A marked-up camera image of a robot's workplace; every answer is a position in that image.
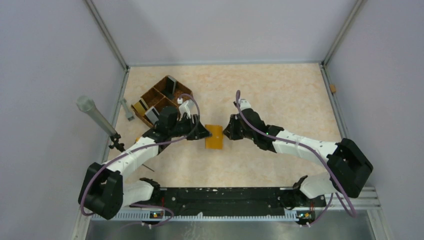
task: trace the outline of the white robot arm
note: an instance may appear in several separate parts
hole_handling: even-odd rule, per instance
[[[328,165],[347,195],[351,198],[358,197],[373,170],[373,166],[352,140],[343,138],[341,142],[327,142],[299,136],[279,126],[265,125],[259,114],[252,110],[251,104],[247,100],[239,99],[238,104],[246,120],[257,130],[266,133],[268,136],[288,141],[276,140],[258,134],[246,124],[240,114],[231,115],[229,124],[223,132],[230,140],[251,139],[262,150],[278,154],[290,154],[322,165],[322,162],[311,151],[313,150]],[[334,179],[328,172],[304,176],[294,184],[293,188],[299,188],[309,199],[339,192]]]

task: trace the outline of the black clamp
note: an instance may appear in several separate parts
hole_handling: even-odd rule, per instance
[[[124,144],[123,143],[119,143],[119,139],[121,138],[121,135],[119,135],[118,133],[116,133],[113,136],[110,136],[110,140],[112,140],[112,144],[109,145],[110,149],[114,149],[116,148],[118,151],[120,151],[121,153],[123,153],[125,151],[124,148]]]

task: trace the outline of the gray wall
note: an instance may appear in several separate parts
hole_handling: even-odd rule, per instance
[[[356,0],[94,0],[129,65],[321,61]]]
[[[69,239],[88,165],[106,135],[75,101],[112,118],[124,71],[82,0],[0,1],[0,238]]]
[[[370,0],[329,65],[396,239],[424,235],[424,2]]]

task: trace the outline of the yellow sponge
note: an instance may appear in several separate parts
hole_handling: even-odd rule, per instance
[[[223,127],[220,125],[204,125],[204,127],[212,133],[211,137],[204,139],[204,147],[206,149],[223,149]]]

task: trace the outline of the metal rod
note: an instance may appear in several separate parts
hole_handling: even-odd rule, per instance
[[[93,0],[84,0],[84,2],[86,3],[88,9],[90,10],[91,15],[94,17],[94,20],[97,26],[100,28],[100,31],[103,37],[105,38],[107,44],[109,45],[110,50],[112,50],[113,54],[115,55],[116,59],[118,60],[122,68],[126,70],[128,68],[128,64],[125,63],[124,57],[119,51],[117,44],[115,43],[114,39],[112,38],[112,35],[110,34],[108,28],[106,27],[105,22],[100,16],[99,11],[97,10]]]
[[[337,123],[338,131],[340,132],[340,136],[342,138],[348,138],[349,132],[348,128],[346,127],[345,120],[342,115],[342,111],[340,109],[339,102],[337,101],[337,98],[331,93],[330,91],[330,80],[329,75],[327,73],[327,69],[320,64],[319,68],[321,70],[322,78],[324,80],[325,89],[327,90],[328,98],[330,100],[332,111],[334,112],[335,122]]]
[[[353,21],[355,20],[356,15],[359,13],[359,10],[364,5],[364,3],[367,0],[357,0],[355,5],[353,6],[352,11],[350,11],[349,16],[347,17],[346,21],[344,21],[343,26],[341,27],[340,31],[337,34],[337,37],[335,38],[334,42],[332,43],[330,50],[328,51],[327,55],[324,58],[324,61],[322,64],[324,66],[327,66],[332,59],[334,53],[336,52],[337,48],[339,47],[340,43],[342,42],[344,36],[348,32],[350,26],[352,25]]]
[[[115,105],[115,108],[114,108],[114,113],[113,113],[113,118],[112,118],[112,123],[111,123],[113,127],[117,126],[118,115],[119,115],[119,111],[121,109],[121,103],[120,103],[119,100],[124,96],[124,92],[125,92],[125,88],[127,87],[127,81],[128,81],[129,75],[130,75],[130,68],[128,68],[128,70],[125,72],[125,75],[124,75],[123,80],[122,80],[122,84],[120,86],[119,96],[116,99],[116,105]],[[108,147],[109,141],[110,141],[109,138],[107,138],[107,142],[104,145],[103,156],[101,158],[102,163],[104,163],[108,160],[109,151],[110,151],[110,148]]]

